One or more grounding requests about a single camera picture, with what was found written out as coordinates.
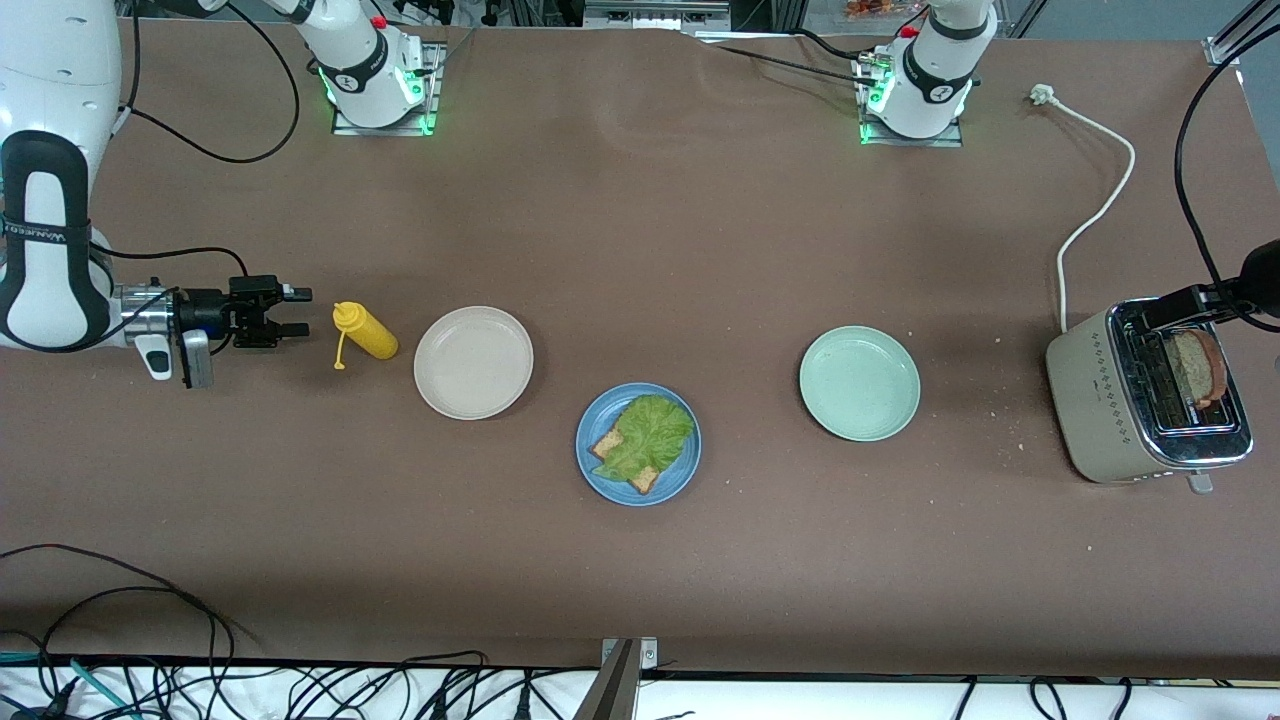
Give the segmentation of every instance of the white plate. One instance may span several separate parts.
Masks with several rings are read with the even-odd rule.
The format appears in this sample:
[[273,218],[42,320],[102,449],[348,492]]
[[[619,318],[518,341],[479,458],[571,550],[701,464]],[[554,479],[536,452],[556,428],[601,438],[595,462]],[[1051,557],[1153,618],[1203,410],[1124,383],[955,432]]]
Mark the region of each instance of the white plate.
[[529,333],[497,307],[449,313],[426,331],[413,355],[422,400],[454,420],[481,420],[511,407],[532,374]]

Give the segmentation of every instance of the yellow squeeze bottle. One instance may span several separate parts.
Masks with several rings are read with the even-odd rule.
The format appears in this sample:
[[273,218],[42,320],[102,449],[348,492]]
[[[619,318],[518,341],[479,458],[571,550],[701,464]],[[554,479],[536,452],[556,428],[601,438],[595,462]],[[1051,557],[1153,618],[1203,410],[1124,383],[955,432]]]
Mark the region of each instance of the yellow squeeze bottle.
[[338,357],[333,363],[334,370],[343,370],[342,341],[351,336],[351,341],[364,347],[366,352],[379,360],[390,360],[399,350],[399,341],[365,310],[358,302],[338,302],[333,306],[333,324],[342,332],[338,336]]

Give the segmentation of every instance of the robotic arm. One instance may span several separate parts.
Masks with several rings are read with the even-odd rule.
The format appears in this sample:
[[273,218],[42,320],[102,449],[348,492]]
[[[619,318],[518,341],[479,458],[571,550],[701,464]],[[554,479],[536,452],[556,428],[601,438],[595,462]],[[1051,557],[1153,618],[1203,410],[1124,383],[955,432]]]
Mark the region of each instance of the robotic arm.
[[[164,0],[205,17],[227,0]],[[348,120],[394,123],[421,102],[404,82],[421,42],[375,28],[358,0],[269,0],[298,26],[329,95]],[[0,346],[72,352],[138,350],[156,379],[173,374],[173,350],[188,387],[211,383],[210,340],[275,347],[306,324],[266,319],[278,302],[311,292],[274,275],[233,278],[228,292],[115,284],[106,238],[90,224],[88,199],[120,95],[120,41],[113,0],[40,0],[0,5]]]
[[[229,0],[156,0],[161,8],[206,18]],[[379,128],[422,102],[404,81],[422,67],[422,41],[385,23],[374,27],[360,0],[264,0],[297,26],[320,64],[334,105],[352,123]]]
[[992,0],[929,3],[919,35],[876,49],[883,58],[876,72],[879,92],[867,110],[904,137],[940,135],[964,111],[973,70],[996,36],[997,22]]

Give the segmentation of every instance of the brown table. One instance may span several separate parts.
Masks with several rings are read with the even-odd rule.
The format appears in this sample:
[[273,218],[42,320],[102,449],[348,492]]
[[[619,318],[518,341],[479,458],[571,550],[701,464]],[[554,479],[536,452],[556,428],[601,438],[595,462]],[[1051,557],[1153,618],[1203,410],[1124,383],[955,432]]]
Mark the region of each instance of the brown table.
[[[273,36],[301,68],[293,31]],[[143,44],[141,108],[225,152],[279,136],[287,87],[247,28],[148,22]],[[750,46],[840,69],[794,40]],[[1280,676],[1275,340],[1222,331],[1257,450],[1207,498],[1078,477],[1042,366],[1053,254],[1124,155],[1025,92],[1050,82],[1138,147],[1069,258],[1079,320],[1203,278],[1170,168],[1206,72],[1190,42],[996,42],[964,150],[916,150],[860,146],[836,81],[676,33],[481,29],[430,140],[330,137],[315,82],[297,137],[256,165],[129,122],[93,199],[116,247],[233,246],[315,287],[279,316],[316,332],[219,356],[209,392],[150,382],[132,352],[4,352],[0,544],[168,575],[257,656],[579,664],[646,634],[676,667]],[[1280,206],[1220,85],[1188,183],[1234,270]],[[207,287],[232,269],[122,275]],[[348,299],[399,356],[332,369],[330,304]],[[461,423],[419,397],[412,348],[472,304],[520,318],[538,361],[512,410]],[[842,324],[919,364],[919,414],[890,441],[840,441],[800,402],[801,354]],[[614,506],[575,466],[582,410],[627,380],[676,389],[704,428],[694,482],[659,507]],[[42,628],[127,582],[27,556],[0,566],[0,618]],[[204,652],[202,620],[163,600],[105,601],[76,628],[54,650]]]

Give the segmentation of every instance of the toast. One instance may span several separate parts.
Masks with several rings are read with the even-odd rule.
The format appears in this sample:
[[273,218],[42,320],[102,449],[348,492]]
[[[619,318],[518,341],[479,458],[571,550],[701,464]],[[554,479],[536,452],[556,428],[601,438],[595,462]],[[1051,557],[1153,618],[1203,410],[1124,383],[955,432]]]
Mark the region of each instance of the toast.
[[[614,425],[609,428],[609,432],[604,433],[604,437],[591,446],[591,455],[599,457],[600,461],[604,461],[609,454],[613,452],[613,448],[622,445],[622,430],[620,430],[617,423],[614,423]],[[631,487],[640,491],[640,495],[649,495],[654,483],[658,482],[659,474],[660,473],[658,473],[655,468],[646,465],[644,470],[640,470],[639,475],[628,478],[627,482],[631,483]]]
[[622,445],[622,430],[620,430],[617,423],[614,423],[613,427],[609,428],[609,432],[604,433],[604,437],[600,438],[600,442],[591,446],[591,455],[603,461],[609,456],[609,452],[620,445]]
[[627,482],[631,483],[631,487],[640,491],[640,495],[649,495],[649,491],[653,489],[654,483],[658,482],[658,475],[659,473],[653,468],[653,465],[646,465],[644,470],[640,470],[639,475],[631,478]]
[[1172,368],[1185,382],[1196,407],[1203,410],[1226,395],[1226,359],[1213,336],[1199,329],[1175,333]]

